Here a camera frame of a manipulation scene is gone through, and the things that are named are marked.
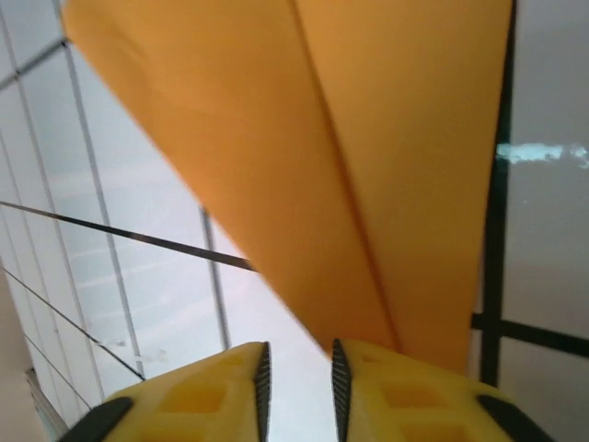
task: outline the black strip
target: black strip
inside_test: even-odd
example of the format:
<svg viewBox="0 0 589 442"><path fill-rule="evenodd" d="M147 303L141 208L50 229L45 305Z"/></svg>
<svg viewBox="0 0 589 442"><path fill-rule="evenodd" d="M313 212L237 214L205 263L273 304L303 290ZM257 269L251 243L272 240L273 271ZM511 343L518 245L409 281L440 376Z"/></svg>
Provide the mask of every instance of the black strip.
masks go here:
<svg viewBox="0 0 589 442"><path fill-rule="evenodd" d="M338 426L338 442L346 442L348 440L348 421L350 420L350 403L352 401L352 371L339 339L333 342L331 389L333 390L335 420Z"/></svg>
<svg viewBox="0 0 589 442"><path fill-rule="evenodd" d="M204 209L201 209L201 216L202 227L204 229L204 242L208 250L214 250L214 237L213 229L211 227L211 217ZM221 279L219 277L219 269L215 261L209 261L209 272L211 273L214 306L217 310L217 319L219 320L219 330L221 332L221 340L223 341L223 349L227 350L231 347L231 342L229 339L229 326L227 325L227 314L225 310L225 300L223 298L223 289L221 287Z"/></svg>
<svg viewBox="0 0 589 442"><path fill-rule="evenodd" d="M116 398L90 410L59 442L102 442L133 407L133 399Z"/></svg>
<svg viewBox="0 0 589 442"><path fill-rule="evenodd" d="M17 68L13 74L10 74L10 76L0 81L0 91L12 85L15 81L18 80L20 76L24 76L27 73L29 73L35 67L39 66L39 64L43 63L45 60L54 55L61 48L66 47L68 44L69 40L67 38L62 38L58 41L51 43L37 55L35 55L30 60L26 61L22 66Z"/></svg>
<svg viewBox="0 0 589 442"><path fill-rule="evenodd" d="M31 344L33 347L35 347L35 349L37 349L37 351L40 353L40 355L41 355L41 356L43 356L43 358L44 358L44 359L47 361L47 363L48 363L50 366L52 366L52 368L53 368L53 369L55 370L55 372L56 372L56 373L59 375L59 377L65 381L65 383L67 384L67 386L68 386L70 389L72 389L72 391L75 393L75 395L76 395L78 398L80 398L80 400L81 400L81 401L82 401L82 402L85 404L85 406L86 406L86 407L88 407L88 408L92 408L92 407L90 406L90 404L89 404L88 402L86 402L86 400L85 400L85 399L82 397L82 395L81 395L80 393L78 393L78 392L77 392L77 390L76 390L76 389L75 389L75 387L74 387L74 386L73 386L73 385L70 383L70 381L69 381L69 380L67 380L67 379L65 378L65 376L64 376L64 375L62 375L62 372L61 372L61 371L59 371L59 370L57 369L57 367L56 367L56 366L53 364L53 362L52 362L52 361L49 359L49 357L47 357L47 355L46 355L45 353L43 353L43 352L40 350L40 348L39 348L39 347L38 347L38 346L37 346L37 345L36 345L36 344L33 342L33 340L32 340L32 339L30 339L30 338L27 336L27 334L26 334L26 333L24 333L24 332L23 332L23 334L25 335L25 339L26 339L27 341L29 341L29 342L30 342L30 344Z"/></svg>
<svg viewBox="0 0 589 442"><path fill-rule="evenodd" d="M50 58L60 49L65 48L68 44L67 38L61 38L58 41L55 41L48 45L45 49L43 49L40 53L32 57L30 60L25 62L22 66L17 68L16 77L24 76L28 72L32 71L35 67L39 64L43 63L45 60Z"/></svg>
<svg viewBox="0 0 589 442"><path fill-rule="evenodd" d="M477 402L513 442L555 442L512 403L487 394L477 396Z"/></svg>
<svg viewBox="0 0 589 442"><path fill-rule="evenodd" d="M94 336L92 336L91 334L89 334L86 330L82 329L79 325L77 325L75 322L73 322L72 320L70 320L67 316L65 316L59 309L55 308L53 305L51 305L49 302L47 302L47 300L45 300L41 295L37 294L32 288L30 288L28 285L26 285L25 283L23 283L20 279L18 279L16 276L14 276L10 271L7 270L7 268L3 267L4 271L6 272L6 274L8 274L10 277L12 277L12 279L14 279L15 281L17 281L19 284L21 284L23 287L25 287L33 296L35 296L37 299L39 299L43 304L45 304L47 307L49 307L51 310L53 310L57 315L59 315L63 320L65 320L68 324L70 324L72 327L74 327L76 330L78 330L80 333L84 334L90 341L92 341L92 343L94 343L95 345L97 345L98 347L100 347L102 350L104 350L105 352L107 352L109 355L111 355L112 357L114 357L117 361L119 361L123 366L125 366L125 368L127 368L129 371L131 371L134 375L136 375L140 380L145 380L145 377L139 373L137 370L135 370L132 366L130 366L129 364L127 364L125 361L123 361L120 357L118 357L117 355L115 355L109 348L107 348L106 346L104 346L102 343L100 343L100 341L98 339L96 339Z"/></svg>
<svg viewBox="0 0 589 442"><path fill-rule="evenodd" d="M6 201L0 201L0 205L5 205L6 207L12 207L13 209L23 210L25 212L29 212L30 214L47 216L49 218L57 219L59 221L64 221L65 223L76 224L81 227L91 228L93 230L99 230L104 233L109 233L111 235L116 235L118 237L135 239L137 241L141 241L147 244L151 244L153 246L162 247L168 250L175 250L179 251L180 253L186 253L191 256L196 256L198 258L203 258L205 260L219 262L221 264L231 265L233 267L238 267L240 269L251 270L254 269L249 264L248 260L244 260L243 258L238 258L237 256L227 255L225 253L220 253L218 251L201 249L199 247L189 246L187 244L181 244L179 242L169 241L167 239L161 239L156 237L150 237L148 235L143 235L141 233L131 232L129 230L122 230L116 227L110 226L102 226L101 224L91 223L89 221L84 221L82 219L72 218L70 216L64 215L57 215L51 214L49 212L45 212L39 209L33 209L30 207L25 207L24 205L19 204L12 204Z"/></svg>
<svg viewBox="0 0 589 442"><path fill-rule="evenodd" d="M487 330L484 317L478 313L472 315L470 326L474 330ZM533 343L542 347L558 350L569 355L589 359L589 339L571 336L540 327L501 320L496 326L500 338L511 338L524 343Z"/></svg>
<svg viewBox="0 0 589 442"><path fill-rule="evenodd" d="M260 362L254 375L256 388L256 413L258 415L258 436L260 442L268 439L268 417L270 416L271 398L271 358L270 343L264 343L261 351Z"/></svg>
<svg viewBox="0 0 589 442"><path fill-rule="evenodd" d="M513 0L507 38L507 50L503 68L503 83L499 121L495 144L508 143L511 137L512 88L514 76L516 2ZM485 258L483 283L483 317L485 328L480 344L479 378L486 384L499 383L499 357L501 336L499 324L503 303L503 266L505 255L505 230L507 219L508 162L495 155L491 169L491 185L485 222Z"/></svg>

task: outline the orange fabric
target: orange fabric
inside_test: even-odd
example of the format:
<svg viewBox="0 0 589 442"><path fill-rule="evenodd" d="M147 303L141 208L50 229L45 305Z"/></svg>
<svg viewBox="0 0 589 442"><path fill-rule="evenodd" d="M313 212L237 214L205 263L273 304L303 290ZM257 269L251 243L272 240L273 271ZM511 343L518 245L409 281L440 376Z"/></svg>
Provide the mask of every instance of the orange fabric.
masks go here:
<svg viewBox="0 0 589 442"><path fill-rule="evenodd" d="M64 18L325 348L463 369L507 0L70 0Z"/></svg>
<svg viewBox="0 0 589 442"><path fill-rule="evenodd" d="M298 4L400 348L462 372L510 2Z"/></svg>
<svg viewBox="0 0 589 442"><path fill-rule="evenodd" d="M392 346L290 4L172 3L71 1L65 25L321 345Z"/></svg>

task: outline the glass panel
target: glass panel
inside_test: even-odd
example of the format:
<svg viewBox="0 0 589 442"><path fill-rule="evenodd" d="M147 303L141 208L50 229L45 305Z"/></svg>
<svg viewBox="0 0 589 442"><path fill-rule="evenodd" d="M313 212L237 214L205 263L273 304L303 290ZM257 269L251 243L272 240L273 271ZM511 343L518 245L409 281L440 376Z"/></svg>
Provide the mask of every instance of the glass panel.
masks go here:
<svg viewBox="0 0 589 442"><path fill-rule="evenodd" d="M115 244L145 375L221 352L208 262L133 239Z"/></svg>
<svg viewBox="0 0 589 442"><path fill-rule="evenodd" d="M45 286L39 272L37 257L30 242L29 230L26 225L24 212L9 207L3 207L8 233L17 257L21 280L40 296L47 298Z"/></svg>
<svg viewBox="0 0 589 442"><path fill-rule="evenodd" d="M12 75L14 72L14 66L6 47L6 39L4 32L0 31L0 81L6 77Z"/></svg>
<svg viewBox="0 0 589 442"><path fill-rule="evenodd" d="M69 367L65 362L64 349L62 348L59 331L51 309L31 293L29 293L29 299L35 321L37 321L37 327L39 328L40 341L42 343L42 346L39 347L40 350L42 350L60 373L69 377Z"/></svg>
<svg viewBox="0 0 589 442"><path fill-rule="evenodd" d="M12 173L4 148L4 140L0 134L0 201L20 204L17 195L17 188L12 180Z"/></svg>
<svg viewBox="0 0 589 442"><path fill-rule="evenodd" d="M517 16L504 317L589 337L589 3Z"/></svg>
<svg viewBox="0 0 589 442"><path fill-rule="evenodd" d="M17 266L17 258L12 247L12 241L8 235L6 222L4 220L4 213L0 208L0 259L5 269L15 276L20 276L20 271Z"/></svg>
<svg viewBox="0 0 589 442"><path fill-rule="evenodd" d="M555 440L586 440L589 361L502 339L501 389Z"/></svg>
<svg viewBox="0 0 589 442"><path fill-rule="evenodd" d="M52 367L50 367L50 370L52 372L53 381L55 382L55 390L57 391L59 402L62 405L62 417L65 424L71 427L82 415L77 404L77 397L72 388L67 385L67 382L64 381L59 373L57 373Z"/></svg>
<svg viewBox="0 0 589 442"><path fill-rule="evenodd" d="M17 313L18 317L20 318L20 325L22 326L23 332L35 345L41 348L42 343L40 341L39 329L35 323L35 318L33 317L30 301L28 299L29 292L12 276L7 275L6 280L8 281L8 286L10 287L10 294L15 301L15 306L17 308Z"/></svg>
<svg viewBox="0 0 589 442"><path fill-rule="evenodd" d="M33 248L50 302L70 320L81 326L77 300L68 273L64 249L58 238L57 222L41 215L25 214Z"/></svg>
<svg viewBox="0 0 589 442"><path fill-rule="evenodd" d="M0 132L17 180L22 204L50 212L39 160L16 83L0 92Z"/></svg>
<svg viewBox="0 0 589 442"><path fill-rule="evenodd" d="M62 221L59 226L88 333L135 366L106 234Z"/></svg>
<svg viewBox="0 0 589 442"><path fill-rule="evenodd" d="M52 0L2 0L0 5L18 65L62 37Z"/></svg>
<svg viewBox="0 0 589 442"><path fill-rule="evenodd" d="M216 251L226 253L227 255L238 256L239 258L245 258L245 255L237 247L236 243L227 236L223 228L212 218L211 226L213 228L214 249Z"/></svg>
<svg viewBox="0 0 589 442"><path fill-rule="evenodd" d="M64 50L22 81L55 210L102 224Z"/></svg>
<svg viewBox="0 0 589 442"><path fill-rule="evenodd" d="M138 378L126 366L117 361L114 357L109 355L97 345L92 345L94 350L94 357L98 365L98 372L100 374L100 382L102 389L104 389L105 396L109 397L111 394L119 390L126 389L138 382Z"/></svg>
<svg viewBox="0 0 589 442"><path fill-rule="evenodd" d="M75 49L73 56L112 225L204 247L196 198Z"/></svg>
<svg viewBox="0 0 589 442"><path fill-rule="evenodd" d="M56 316L55 321L72 374L72 385L91 406L100 404L103 398L90 341L63 318Z"/></svg>
<svg viewBox="0 0 589 442"><path fill-rule="evenodd" d="M77 398L77 404L80 407L82 416L86 415L90 411L90 408L80 398Z"/></svg>

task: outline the yellow plastic part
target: yellow plastic part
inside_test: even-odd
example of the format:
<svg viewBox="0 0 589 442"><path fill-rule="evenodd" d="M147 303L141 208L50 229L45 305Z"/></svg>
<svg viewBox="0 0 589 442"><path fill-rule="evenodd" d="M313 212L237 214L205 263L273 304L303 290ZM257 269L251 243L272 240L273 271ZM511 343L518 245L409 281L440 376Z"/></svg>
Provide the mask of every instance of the yellow plastic part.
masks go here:
<svg viewBox="0 0 589 442"><path fill-rule="evenodd" d="M370 343L342 341L352 371L346 442L511 442L476 403L500 391Z"/></svg>
<svg viewBox="0 0 589 442"><path fill-rule="evenodd" d="M462 371L509 0L70 0L68 36L324 348Z"/></svg>
<svg viewBox="0 0 589 442"><path fill-rule="evenodd" d="M117 392L134 405L105 442L260 442L253 378L265 348L246 343Z"/></svg>

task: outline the square cutout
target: square cutout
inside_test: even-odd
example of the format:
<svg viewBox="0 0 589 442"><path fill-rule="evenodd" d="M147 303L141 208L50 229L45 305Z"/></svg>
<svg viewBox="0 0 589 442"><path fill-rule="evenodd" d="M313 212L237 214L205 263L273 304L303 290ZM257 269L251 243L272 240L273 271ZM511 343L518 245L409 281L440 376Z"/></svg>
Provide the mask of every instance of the square cutout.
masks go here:
<svg viewBox="0 0 589 442"><path fill-rule="evenodd" d="M401 426L407 442L475 442L464 425L459 423L414 423Z"/></svg>
<svg viewBox="0 0 589 442"><path fill-rule="evenodd" d="M381 385L388 406L391 408L443 408L446 403L430 385L409 382L388 382Z"/></svg>
<svg viewBox="0 0 589 442"><path fill-rule="evenodd" d="M215 413L221 409L226 386L212 383L180 382L161 401L158 410L166 413Z"/></svg>
<svg viewBox="0 0 589 442"><path fill-rule="evenodd" d="M382 362L372 355L362 355L360 357L362 358L362 362L365 362L366 364L379 364Z"/></svg>

